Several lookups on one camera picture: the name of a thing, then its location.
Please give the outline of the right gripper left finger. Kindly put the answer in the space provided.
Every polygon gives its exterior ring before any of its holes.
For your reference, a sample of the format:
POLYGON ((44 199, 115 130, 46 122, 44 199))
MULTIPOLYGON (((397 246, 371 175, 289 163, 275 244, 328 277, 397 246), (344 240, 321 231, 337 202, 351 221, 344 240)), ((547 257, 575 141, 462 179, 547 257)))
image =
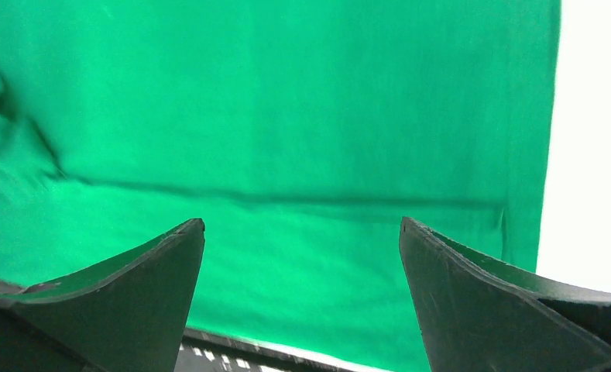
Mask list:
POLYGON ((203 252, 189 219, 72 274, 0 281, 0 371, 172 371, 203 252))

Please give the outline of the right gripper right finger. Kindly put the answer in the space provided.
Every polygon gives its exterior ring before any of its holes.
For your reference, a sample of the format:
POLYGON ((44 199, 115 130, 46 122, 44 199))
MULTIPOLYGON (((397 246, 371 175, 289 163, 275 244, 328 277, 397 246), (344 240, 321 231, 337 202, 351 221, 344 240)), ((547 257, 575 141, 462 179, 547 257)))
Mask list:
POLYGON ((611 371, 611 293, 520 269, 410 217, 399 249, 433 371, 611 371))

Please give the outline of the green t-shirt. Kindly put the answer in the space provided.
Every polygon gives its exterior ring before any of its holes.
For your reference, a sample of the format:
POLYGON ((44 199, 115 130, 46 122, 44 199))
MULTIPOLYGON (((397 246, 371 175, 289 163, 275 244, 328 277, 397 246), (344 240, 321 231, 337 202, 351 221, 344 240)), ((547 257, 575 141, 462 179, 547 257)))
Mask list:
POLYGON ((536 267, 560 12, 0 1, 0 278, 200 218, 190 326, 426 371, 400 221, 536 267))

